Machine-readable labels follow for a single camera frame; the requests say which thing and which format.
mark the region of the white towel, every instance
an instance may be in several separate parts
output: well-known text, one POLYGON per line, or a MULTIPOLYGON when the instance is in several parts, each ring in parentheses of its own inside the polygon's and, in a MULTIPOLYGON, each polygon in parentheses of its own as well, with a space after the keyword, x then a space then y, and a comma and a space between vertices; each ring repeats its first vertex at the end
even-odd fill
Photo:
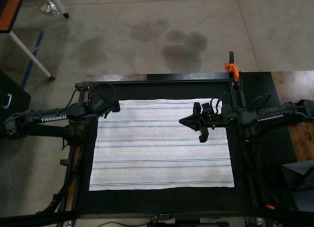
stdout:
POLYGON ((99 118, 89 190, 234 187, 226 129, 200 143, 200 132, 179 124, 194 102, 209 101, 120 101, 119 113, 99 118))

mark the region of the metal caster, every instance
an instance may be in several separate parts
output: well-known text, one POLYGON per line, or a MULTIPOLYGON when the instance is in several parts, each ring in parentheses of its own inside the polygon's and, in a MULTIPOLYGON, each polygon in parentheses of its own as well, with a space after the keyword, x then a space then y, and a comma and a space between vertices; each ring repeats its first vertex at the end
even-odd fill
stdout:
POLYGON ((40 7, 40 10, 41 10, 42 13, 50 14, 50 15, 53 15, 53 14, 58 13, 57 7, 56 7, 55 4, 54 4, 53 2, 51 2, 50 0, 46 0, 46 2, 44 3, 44 5, 42 5, 42 6, 40 7))

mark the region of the black cabinet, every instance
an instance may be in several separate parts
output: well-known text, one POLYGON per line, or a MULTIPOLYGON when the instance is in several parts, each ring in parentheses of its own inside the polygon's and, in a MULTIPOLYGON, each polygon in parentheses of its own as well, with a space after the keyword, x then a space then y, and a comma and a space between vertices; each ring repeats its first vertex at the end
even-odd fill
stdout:
POLYGON ((28 110, 30 95, 0 71, 0 121, 28 110))

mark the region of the white table leg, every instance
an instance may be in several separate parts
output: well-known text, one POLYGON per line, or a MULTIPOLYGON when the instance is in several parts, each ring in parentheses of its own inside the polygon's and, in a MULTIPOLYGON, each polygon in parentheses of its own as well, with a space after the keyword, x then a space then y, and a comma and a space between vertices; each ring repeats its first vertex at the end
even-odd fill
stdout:
POLYGON ((46 68, 40 63, 40 61, 31 53, 30 50, 22 43, 22 41, 11 31, 9 33, 13 41, 29 56, 29 58, 41 69, 49 80, 53 81, 54 77, 46 70, 46 68))
POLYGON ((56 7, 58 8, 58 11, 65 17, 65 18, 69 18, 69 13, 65 11, 62 3, 60 0, 53 0, 54 4, 56 5, 56 7))

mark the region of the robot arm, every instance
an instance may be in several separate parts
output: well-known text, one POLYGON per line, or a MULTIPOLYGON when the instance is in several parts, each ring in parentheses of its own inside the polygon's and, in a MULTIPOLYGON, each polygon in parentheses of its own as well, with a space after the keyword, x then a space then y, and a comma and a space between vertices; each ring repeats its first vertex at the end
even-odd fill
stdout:
POLYGON ((180 124, 201 131, 200 142, 207 141, 208 128, 237 126, 244 130, 245 137, 248 139, 265 130, 298 122, 314 122, 314 101, 287 102, 278 107, 254 112, 242 108, 234 109, 231 104, 224 104, 221 114, 214 112, 210 103, 202 106, 200 103, 194 103, 193 114, 179 120, 180 124))
POLYGON ((50 136, 62 137, 69 145, 81 139, 79 122, 87 117, 100 117, 108 115, 109 112, 119 112, 120 105, 117 100, 112 97, 108 99, 104 95, 99 94, 100 100, 94 100, 94 87, 104 83, 82 82, 76 84, 76 90, 73 92, 72 98, 76 91, 80 92, 79 102, 69 104, 65 108, 51 109, 46 111, 26 111, 24 113, 14 114, 5 120, 0 129, 1 137, 9 139, 18 139, 28 135, 33 136, 50 136), (84 101, 84 94, 88 91, 88 100, 84 101), (43 122, 56 120, 69 120, 69 125, 65 127, 43 125, 43 122))

